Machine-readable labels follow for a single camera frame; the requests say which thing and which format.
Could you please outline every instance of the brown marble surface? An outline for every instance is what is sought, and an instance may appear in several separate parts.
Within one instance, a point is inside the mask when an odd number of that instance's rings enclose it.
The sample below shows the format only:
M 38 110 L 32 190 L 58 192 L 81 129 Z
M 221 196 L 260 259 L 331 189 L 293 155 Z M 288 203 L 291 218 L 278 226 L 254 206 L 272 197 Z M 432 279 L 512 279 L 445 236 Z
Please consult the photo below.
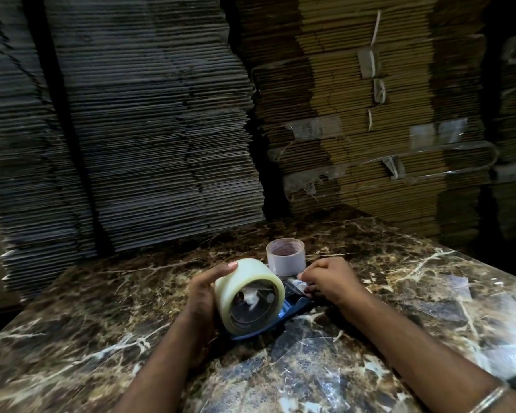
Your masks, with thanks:
M 0 411 L 108 411 L 183 307 L 191 277 L 219 262 L 265 260 L 266 244 L 287 236 L 306 244 L 308 262 L 344 256 L 371 292 L 429 333 L 499 377 L 516 375 L 516 277 L 341 209 L 69 270 L 0 333 Z M 180 409 L 421 411 L 328 307 L 244 344 L 215 340 Z

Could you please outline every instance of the large tape roll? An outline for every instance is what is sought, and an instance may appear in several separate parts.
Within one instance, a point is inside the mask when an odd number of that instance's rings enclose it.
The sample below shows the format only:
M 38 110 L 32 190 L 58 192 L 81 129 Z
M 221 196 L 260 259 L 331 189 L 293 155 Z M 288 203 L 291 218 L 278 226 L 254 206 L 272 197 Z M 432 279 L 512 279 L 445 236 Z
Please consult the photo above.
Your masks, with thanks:
M 273 323 L 285 299 L 282 281 L 257 259 L 238 261 L 239 266 L 214 283 L 216 306 L 227 331 L 248 335 Z

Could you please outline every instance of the bracelet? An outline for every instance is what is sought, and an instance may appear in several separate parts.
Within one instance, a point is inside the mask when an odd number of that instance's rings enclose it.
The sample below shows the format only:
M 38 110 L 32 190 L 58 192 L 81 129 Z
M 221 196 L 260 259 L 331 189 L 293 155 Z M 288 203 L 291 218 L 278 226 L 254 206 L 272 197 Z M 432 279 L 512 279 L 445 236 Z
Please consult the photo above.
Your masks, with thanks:
M 508 382 L 503 381 L 500 386 L 498 386 L 493 392 L 487 396 L 485 399 L 483 399 L 480 403 L 477 404 L 477 406 L 470 410 L 470 413 L 482 413 L 484 411 L 487 411 L 493 404 L 497 403 L 502 396 L 505 395 L 505 393 L 509 390 L 510 385 Z

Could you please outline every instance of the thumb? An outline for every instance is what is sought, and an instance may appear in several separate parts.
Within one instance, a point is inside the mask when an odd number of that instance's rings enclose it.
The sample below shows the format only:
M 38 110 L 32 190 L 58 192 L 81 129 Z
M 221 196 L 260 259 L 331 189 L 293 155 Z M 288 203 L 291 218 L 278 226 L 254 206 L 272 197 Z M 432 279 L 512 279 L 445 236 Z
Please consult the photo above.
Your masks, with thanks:
M 209 285 L 215 282 L 218 278 L 225 277 L 237 269 L 239 264 L 237 262 L 230 262 L 229 264 L 220 264 L 203 272 L 195 277 L 197 285 Z
M 298 279 L 305 283 L 316 283 L 317 284 L 317 280 L 321 277 L 321 274 L 323 273 L 323 271 L 326 271 L 326 270 L 324 268 L 318 268 L 318 267 L 307 269 L 298 276 Z

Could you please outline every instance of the person's right hand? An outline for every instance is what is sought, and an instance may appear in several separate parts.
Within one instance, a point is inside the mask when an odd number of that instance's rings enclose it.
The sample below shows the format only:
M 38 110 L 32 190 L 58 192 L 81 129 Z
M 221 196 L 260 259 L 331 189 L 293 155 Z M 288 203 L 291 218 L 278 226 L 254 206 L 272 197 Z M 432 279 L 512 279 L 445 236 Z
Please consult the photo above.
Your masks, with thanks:
M 340 256 L 318 259 L 307 267 L 298 278 L 308 283 L 304 293 L 308 296 L 321 292 L 339 308 L 369 295 L 354 270 Z

